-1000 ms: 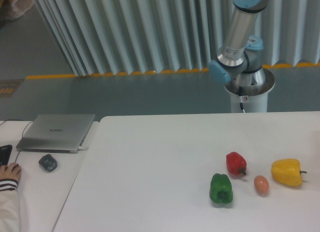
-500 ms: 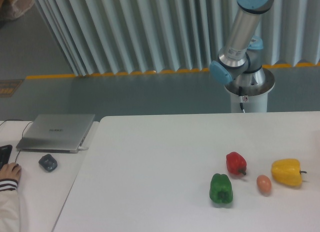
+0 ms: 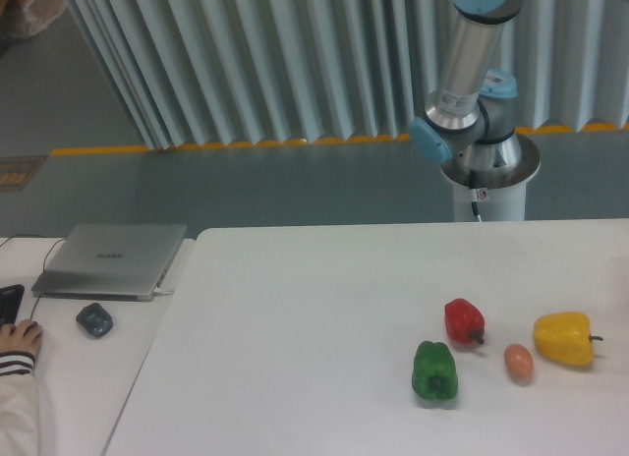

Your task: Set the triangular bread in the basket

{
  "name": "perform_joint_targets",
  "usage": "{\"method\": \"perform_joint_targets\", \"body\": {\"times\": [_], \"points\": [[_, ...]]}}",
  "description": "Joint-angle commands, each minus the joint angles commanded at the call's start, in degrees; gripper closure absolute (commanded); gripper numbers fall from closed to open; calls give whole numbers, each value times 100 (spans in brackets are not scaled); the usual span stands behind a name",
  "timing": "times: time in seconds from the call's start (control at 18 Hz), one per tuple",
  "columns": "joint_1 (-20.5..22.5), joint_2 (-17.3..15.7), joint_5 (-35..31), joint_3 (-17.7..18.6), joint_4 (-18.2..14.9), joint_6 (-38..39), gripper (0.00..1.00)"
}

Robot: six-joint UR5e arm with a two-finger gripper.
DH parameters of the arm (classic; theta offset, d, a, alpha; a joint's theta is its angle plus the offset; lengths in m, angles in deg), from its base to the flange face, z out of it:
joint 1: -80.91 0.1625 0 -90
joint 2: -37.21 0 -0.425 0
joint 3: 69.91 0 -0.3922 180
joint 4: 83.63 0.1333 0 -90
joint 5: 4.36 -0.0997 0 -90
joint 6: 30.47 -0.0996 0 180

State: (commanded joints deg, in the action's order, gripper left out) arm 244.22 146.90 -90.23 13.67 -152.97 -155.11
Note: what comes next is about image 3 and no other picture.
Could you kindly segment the person's hand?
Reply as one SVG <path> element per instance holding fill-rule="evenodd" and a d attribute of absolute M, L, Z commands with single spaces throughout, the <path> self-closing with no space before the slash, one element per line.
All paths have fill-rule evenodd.
<path fill-rule="evenodd" d="M 1 326 L 1 357 L 20 356 L 35 361 L 42 345 L 43 328 L 39 324 L 38 327 L 23 333 L 16 330 L 18 324 Z"/>

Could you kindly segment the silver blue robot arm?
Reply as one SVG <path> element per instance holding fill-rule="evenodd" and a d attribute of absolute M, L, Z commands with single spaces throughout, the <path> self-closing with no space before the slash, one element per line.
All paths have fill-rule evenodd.
<path fill-rule="evenodd" d="M 451 0 L 453 36 L 413 144 L 468 189 L 539 169 L 520 126 L 628 119 L 628 0 Z"/>

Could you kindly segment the white sleeved forearm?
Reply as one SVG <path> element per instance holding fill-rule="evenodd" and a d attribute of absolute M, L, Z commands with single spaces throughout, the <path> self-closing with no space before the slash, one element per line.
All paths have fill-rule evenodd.
<path fill-rule="evenodd" d="M 34 356 L 1 354 L 1 454 L 38 455 L 38 396 Z"/>

